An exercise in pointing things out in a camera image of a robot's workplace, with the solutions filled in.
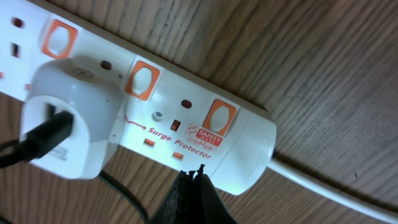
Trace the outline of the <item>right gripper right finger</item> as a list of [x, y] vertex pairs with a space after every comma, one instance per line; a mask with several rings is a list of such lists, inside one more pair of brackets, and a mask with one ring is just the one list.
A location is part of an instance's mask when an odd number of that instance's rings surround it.
[[201, 219], [205, 224], [237, 224], [230, 214], [209, 176], [204, 173], [205, 165], [201, 164], [194, 178], [198, 202], [195, 202]]

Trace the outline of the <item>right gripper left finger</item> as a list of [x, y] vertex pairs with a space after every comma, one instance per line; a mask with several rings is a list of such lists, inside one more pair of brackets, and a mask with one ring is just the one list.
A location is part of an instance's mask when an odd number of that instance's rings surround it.
[[194, 170], [180, 171], [148, 224], [183, 224], [190, 222], [194, 174]]

